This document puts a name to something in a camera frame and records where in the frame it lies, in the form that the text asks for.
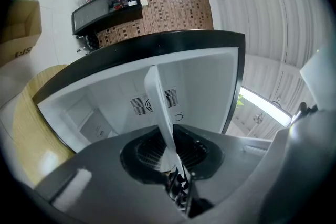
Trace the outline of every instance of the circular vent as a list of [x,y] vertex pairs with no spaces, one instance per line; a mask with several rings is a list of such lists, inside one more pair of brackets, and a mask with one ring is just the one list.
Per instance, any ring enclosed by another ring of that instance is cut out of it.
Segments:
[[149,99],[147,99],[147,101],[145,103],[145,106],[146,106],[146,108],[147,108],[148,111],[153,112],[152,106],[151,106],[151,104],[149,102]]

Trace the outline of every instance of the floor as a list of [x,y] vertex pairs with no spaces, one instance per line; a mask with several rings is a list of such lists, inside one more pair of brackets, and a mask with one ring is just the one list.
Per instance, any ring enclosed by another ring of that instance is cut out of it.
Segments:
[[[17,163],[13,147],[13,114],[18,94],[27,82],[44,69],[70,64],[85,55],[72,36],[74,0],[39,0],[42,35],[31,53],[0,67],[0,145],[15,176],[30,185]],[[123,39],[177,29],[213,29],[208,0],[148,0],[142,20],[112,27],[99,33],[101,46]]]

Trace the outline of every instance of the display case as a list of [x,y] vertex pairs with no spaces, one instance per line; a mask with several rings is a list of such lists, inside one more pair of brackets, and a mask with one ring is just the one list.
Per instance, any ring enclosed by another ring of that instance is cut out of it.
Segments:
[[92,0],[72,13],[72,33],[84,36],[137,19],[142,19],[140,0]]

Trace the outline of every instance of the ceiling light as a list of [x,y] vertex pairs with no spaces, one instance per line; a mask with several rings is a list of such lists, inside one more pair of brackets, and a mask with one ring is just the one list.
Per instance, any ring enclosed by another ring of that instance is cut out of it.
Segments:
[[279,122],[283,127],[287,127],[292,118],[281,108],[277,107],[270,101],[260,97],[259,95],[241,87],[240,94],[251,103],[255,104],[257,107],[264,110],[268,115],[270,115],[273,119]]

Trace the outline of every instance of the white ceiling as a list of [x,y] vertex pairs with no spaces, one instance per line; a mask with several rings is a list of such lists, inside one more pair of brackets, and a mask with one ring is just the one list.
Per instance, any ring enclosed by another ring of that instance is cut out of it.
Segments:
[[[294,115],[300,102],[314,101],[299,73],[309,58],[326,44],[334,27],[326,0],[216,0],[220,29],[246,35],[243,86],[278,102]],[[282,126],[242,99],[227,134],[272,139]]]

